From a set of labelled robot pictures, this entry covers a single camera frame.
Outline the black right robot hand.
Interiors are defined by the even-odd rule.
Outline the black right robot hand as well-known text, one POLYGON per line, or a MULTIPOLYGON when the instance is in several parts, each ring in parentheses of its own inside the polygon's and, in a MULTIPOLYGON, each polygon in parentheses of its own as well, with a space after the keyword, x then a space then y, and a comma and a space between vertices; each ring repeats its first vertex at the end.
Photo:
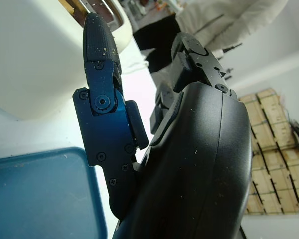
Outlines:
POLYGON ((252 134, 245 105, 211 51, 190 34, 171 47, 170 79, 156 96, 148 140, 123 97, 109 27, 87 14, 88 86, 73 94, 89 166, 100 166, 118 219, 115 239, 233 239, 248 201, 252 134))

